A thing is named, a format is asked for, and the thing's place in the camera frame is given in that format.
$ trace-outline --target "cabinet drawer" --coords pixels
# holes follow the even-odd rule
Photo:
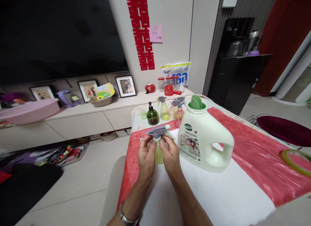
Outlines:
[[[105,111],[105,115],[115,130],[132,127],[131,111],[136,106]]]
[[[0,141],[0,152],[13,152],[65,141],[65,138],[45,122],[38,122],[1,129]]]
[[[67,140],[112,131],[103,112],[46,121]]]

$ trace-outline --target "picture frame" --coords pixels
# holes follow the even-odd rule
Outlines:
[[[30,92],[36,101],[56,98],[52,86],[30,87]]]
[[[77,83],[85,103],[88,103],[88,101],[92,97],[96,96],[95,88],[99,86],[98,81],[96,79],[87,81],[78,81]]]
[[[137,96],[132,75],[115,77],[120,98]]]

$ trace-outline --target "red tablecloth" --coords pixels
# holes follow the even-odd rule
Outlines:
[[[232,158],[269,196],[276,207],[311,191],[311,178],[292,170],[280,158],[279,153],[288,149],[287,146],[226,116],[219,109],[213,107],[208,109],[208,112],[234,137]],[[176,129],[173,121],[166,124],[171,125],[171,130]],[[145,137],[146,131],[149,130],[150,128],[131,134],[118,208],[137,180],[139,172],[137,151],[140,139]]]

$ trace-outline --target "pink basin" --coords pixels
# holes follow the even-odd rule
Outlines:
[[[59,111],[57,98],[34,101],[0,112],[0,120],[23,125],[48,118]]]

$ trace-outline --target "television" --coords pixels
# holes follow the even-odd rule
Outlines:
[[[0,86],[129,71],[108,0],[0,0]]]

